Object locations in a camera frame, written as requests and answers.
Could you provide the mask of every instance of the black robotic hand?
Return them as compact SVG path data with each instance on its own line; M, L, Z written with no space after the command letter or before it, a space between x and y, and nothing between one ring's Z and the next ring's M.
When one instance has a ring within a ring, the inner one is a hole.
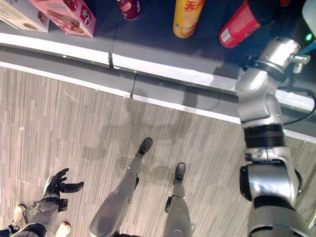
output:
M63 169L59 171L54 176L49 176L44 188L44 198L49 198L53 194L60 197L60 192L62 193L76 193L83 188L84 182L80 182L77 184L65 184L64 182L67 180L66 172L69 168Z

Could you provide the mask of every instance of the snack box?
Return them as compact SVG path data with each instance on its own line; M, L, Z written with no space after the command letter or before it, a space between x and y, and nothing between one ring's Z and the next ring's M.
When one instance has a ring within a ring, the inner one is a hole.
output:
M49 19L26 0L0 0L0 20L16 29L48 32Z
M66 34L93 37L96 18L83 0L29 0Z

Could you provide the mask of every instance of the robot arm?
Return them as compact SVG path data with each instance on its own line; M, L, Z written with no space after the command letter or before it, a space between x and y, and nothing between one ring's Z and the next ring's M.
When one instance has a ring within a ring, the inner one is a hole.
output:
M240 169L240 191L253 203L248 220L251 237L310 236L307 223L293 208L301 178L285 146L282 113L275 97L288 64L308 62L307 57L296 55L299 49L289 38L271 40L236 84L249 162Z

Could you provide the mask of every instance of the white shelf edge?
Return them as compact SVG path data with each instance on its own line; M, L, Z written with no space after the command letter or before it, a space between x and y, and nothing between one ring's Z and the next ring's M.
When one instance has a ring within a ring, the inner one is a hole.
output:
M109 65L109 53L99 50L58 43L44 39L0 33L0 44L31 48L35 50L60 54L63 57L74 57L86 61Z
M133 99L137 100L137 101L150 103L153 105L167 107L170 109L180 110L180 111L184 111L184 112L188 112L188 113L192 113L192 114L196 114L196 115L206 116L206 117L213 118L213 119L219 119L219 120L223 120L223 121L227 121L227 122L240 124L239 118L229 116L229 115L224 115L224 114L215 113L215 112L211 112L211 111L201 110L201 109L197 109L197 108L193 108L193 107L189 107L189 106L184 106L184 105L180 105L180 104L176 104L176 103L170 103L170 102L157 100L157 99L153 99L153 98L149 98L149 97L145 97L145 96L141 96L141 95L136 95L136 94L133 94ZM305 135L302 133L290 131L287 129L284 129L283 131L284 131L284 134L288 137L292 137L292 138L296 138L299 140L303 140L305 142L311 142L311 143L316 144L316 137L312 137L312 136Z
M107 87L107 86L103 86L103 85L87 82L87 81L80 80L80 79L67 77L67 76L60 75L60 74L55 74L55 73L50 73L50 72L46 72L46 71L41 71L41 70L38 70L38 69L24 67L24 66L11 64L11 63L6 63L6 62L2 62L2 61L0 61L0 67L11 68L11 69L15 69L15 70L18 70L18 71L23 71L23 72L26 72L26 73L32 73L32 74L36 74L36 75L39 75L39 76L52 78L52 79L56 79L56 80L61 80L61 81L64 81L64 82L69 82L69 83L72 83L72 84L85 86L85 87L92 88L92 89L95 89L95 90L104 91L104 92L107 92L107 93L110 93L110 94L119 95L119 96L122 96L122 97L125 97L125 98L130 98L130 92L128 92L128 91L123 91L123 90L119 90L119 89L115 89L115 88L111 88L111 87Z
M183 81L187 84L197 84L213 87L219 90L225 90L235 93L236 79L217 76L198 72L191 69L173 67L169 65L148 62L140 59L112 54L113 65L134 70L135 72L144 72L165 78ZM276 97L279 102L290 107L311 111L314 107L313 99L286 91L277 90Z

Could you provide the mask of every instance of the black robot foot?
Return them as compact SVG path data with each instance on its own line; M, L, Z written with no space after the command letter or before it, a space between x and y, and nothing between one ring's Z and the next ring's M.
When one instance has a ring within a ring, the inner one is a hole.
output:
M142 144L139 147L138 153L144 155L147 151L149 151L150 147L153 144L153 140L150 137L145 138Z
M186 173L186 164L184 164L183 162L178 163L176 167L176 171L174 172L173 184L176 184L176 183L182 184L185 173Z

